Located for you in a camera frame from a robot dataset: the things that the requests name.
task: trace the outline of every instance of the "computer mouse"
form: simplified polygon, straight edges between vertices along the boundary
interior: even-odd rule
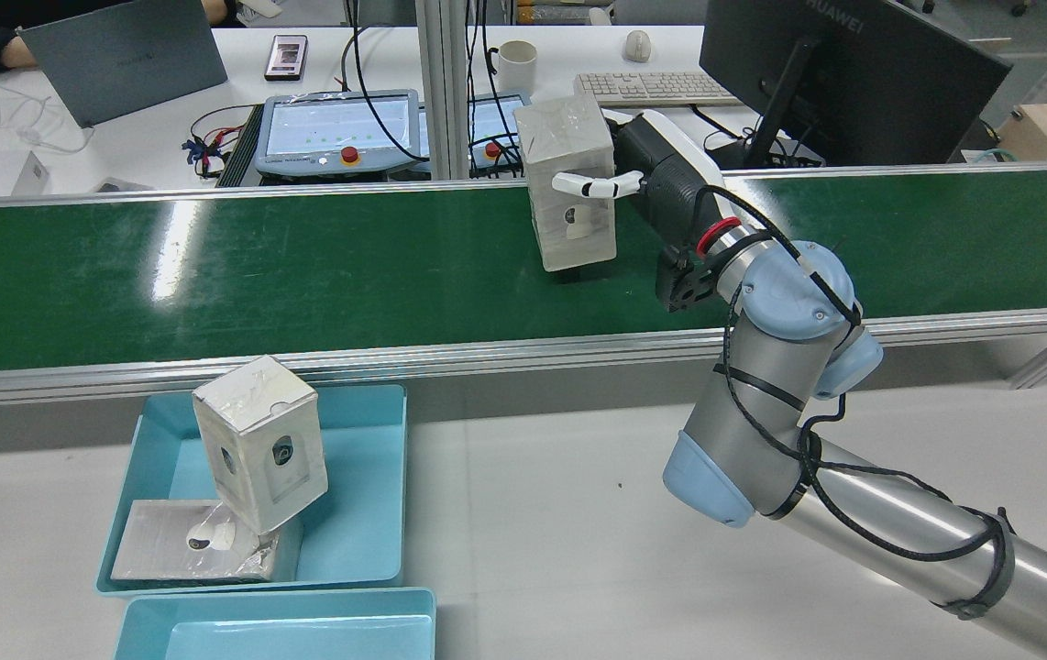
[[[630,63],[646,63],[650,59],[650,50],[653,44],[650,43],[650,35],[644,29],[636,29],[633,32],[625,35],[624,58]]]

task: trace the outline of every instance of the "computer monitor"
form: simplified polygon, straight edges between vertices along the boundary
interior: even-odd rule
[[[712,0],[698,64],[762,115],[726,169],[780,129],[829,166],[946,162],[1010,68],[893,0]]]

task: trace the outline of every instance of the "translucent plastic box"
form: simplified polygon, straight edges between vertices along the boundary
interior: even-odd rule
[[[532,226],[543,268],[564,270],[617,256],[615,201],[554,191],[560,172],[607,179],[615,174],[612,139],[592,96],[516,108]]]

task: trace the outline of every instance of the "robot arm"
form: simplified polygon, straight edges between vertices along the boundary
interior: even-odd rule
[[[665,242],[663,304],[672,312],[718,293],[732,314],[663,472],[667,488],[732,527],[753,512],[780,521],[1047,656],[1047,552],[1002,518],[822,440],[812,423],[829,418],[800,422],[809,398],[841,396],[882,359],[836,256],[788,242],[659,113],[617,127],[616,159],[644,174],[633,200]]]

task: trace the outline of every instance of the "laptop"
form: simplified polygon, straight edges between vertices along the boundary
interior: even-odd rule
[[[81,128],[226,80],[197,0],[133,0],[18,34]]]

